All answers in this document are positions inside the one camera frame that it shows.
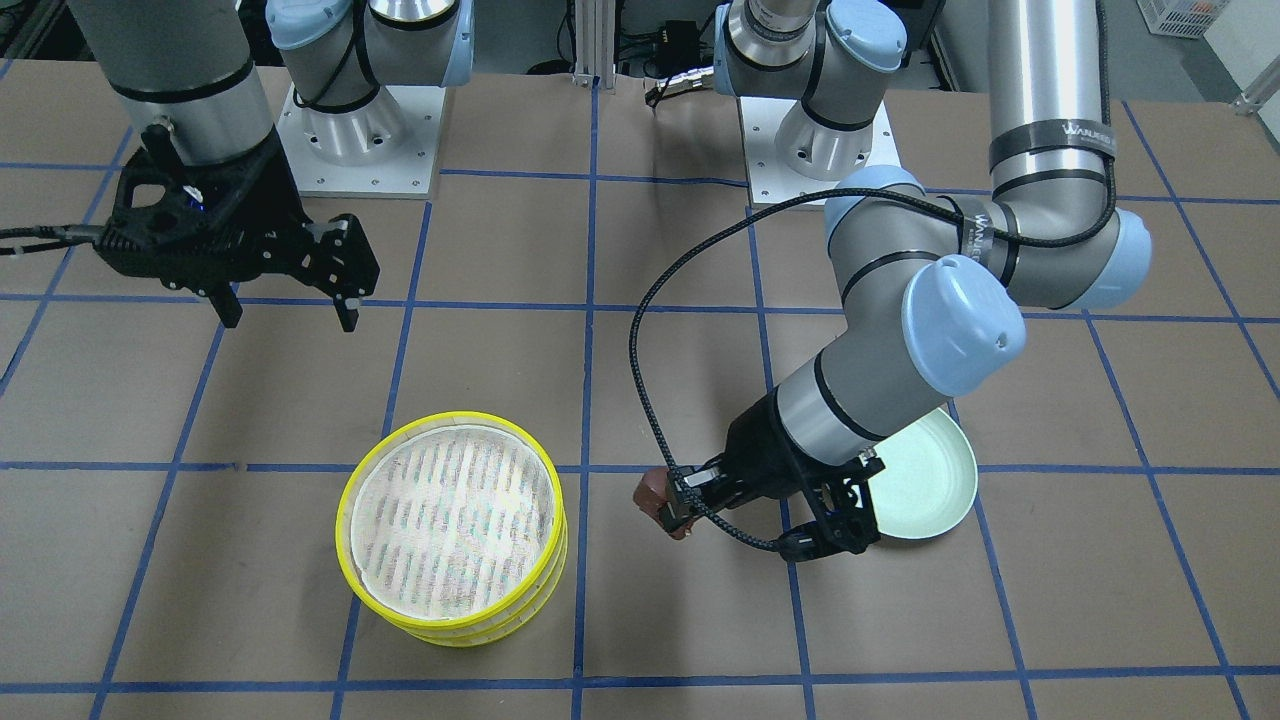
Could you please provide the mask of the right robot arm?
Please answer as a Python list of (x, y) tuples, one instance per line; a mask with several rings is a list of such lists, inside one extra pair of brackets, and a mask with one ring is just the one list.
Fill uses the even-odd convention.
[[(225, 328), (234, 287), (288, 275), (352, 332), (380, 266), (357, 217), (314, 222), (230, 1), (73, 1), (70, 13), (140, 136), (91, 240), (114, 272), (206, 299)], [(269, 36), (316, 155), (378, 161), (407, 143), (392, 88), (451, 87), (474, 68), (470, 1), (269, 1)]]

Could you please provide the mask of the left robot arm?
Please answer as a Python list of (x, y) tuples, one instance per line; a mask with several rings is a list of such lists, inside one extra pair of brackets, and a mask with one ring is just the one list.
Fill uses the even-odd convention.
[(932, 197), (896, 163), (864, 161), (822, 202), (846, 331), (732, 421), (724, 450), (663, 468), (634, 502), (672, 538), (707, 518), (790, 562), (860, 553), (890, 530), (929, 538), (969, 511), (977, 468), (924, 437), (881, 478), (877, 447), (1011, 363), (1024, 307), (1106, 309), (1149, 270), (1143, 220), (1116, 205), (1105, 8), (992, 1), (988, 199)]

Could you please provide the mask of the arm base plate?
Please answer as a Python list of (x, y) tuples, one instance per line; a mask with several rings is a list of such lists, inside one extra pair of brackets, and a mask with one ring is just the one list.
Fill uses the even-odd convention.
[(758, 208), (832, 190), (867, 165), (901, 164), (884, 104), (870, 126), (855, 131), (818, 124), (797, 100), (741, 97), (739, 114), (751, 202)]
[(276, 131), (300, 193), (429, 200), (448, 96), (440, 87), (389, 86), (364, 108), (328, 114), (288, 94)]

